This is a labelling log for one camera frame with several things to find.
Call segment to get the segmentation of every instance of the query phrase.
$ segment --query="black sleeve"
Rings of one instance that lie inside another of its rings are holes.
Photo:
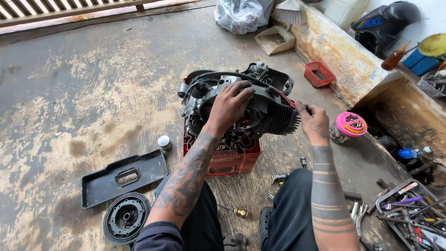
[[[182,251],[183,240],[173,222],[154,222],[145,226],[133,247],[134,251]]]

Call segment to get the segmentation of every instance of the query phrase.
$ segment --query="black shoe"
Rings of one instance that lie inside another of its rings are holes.
[[[260,251],[263,249],[265,241],[268,239],[268,222],[270,221],[273,208],[270,206],[263,207],[259,217],[259,235],[260,235]]]

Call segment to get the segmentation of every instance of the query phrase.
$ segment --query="plastic bag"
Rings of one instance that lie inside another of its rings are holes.
[[[214,19],[219,26],[239,35],[268,24],[257,0],[217,0]]]

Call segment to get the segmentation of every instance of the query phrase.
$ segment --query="black cable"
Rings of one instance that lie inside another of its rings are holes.
[[[209,75],[227,75],[227,76],[234,76],[234,77],[240,77],[242,79],[246,79],[249,80],[250,82],[253,82],[253,84],[255,85],[260,85],[262,87],[269,87],[269,85],[265,82],[262,82],[258,79],[256,79],[255,77],[251,77],[242,73],[237,73],[237,72],[230,72],[230,71],[214,71],[214,72],[208,72],[208,73],[204,73],[201,74],[200,76],[196,77],[196,79],[201,79],[205,76],[209,76]]]

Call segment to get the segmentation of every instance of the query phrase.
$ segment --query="broom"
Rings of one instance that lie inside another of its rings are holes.
[[[286,0],[278,4],[271,16],[279,22],[287,23],[287,31],[291,30],[291,25],[301,25],[304,23],[301,14],[301,5],[296,0]]]

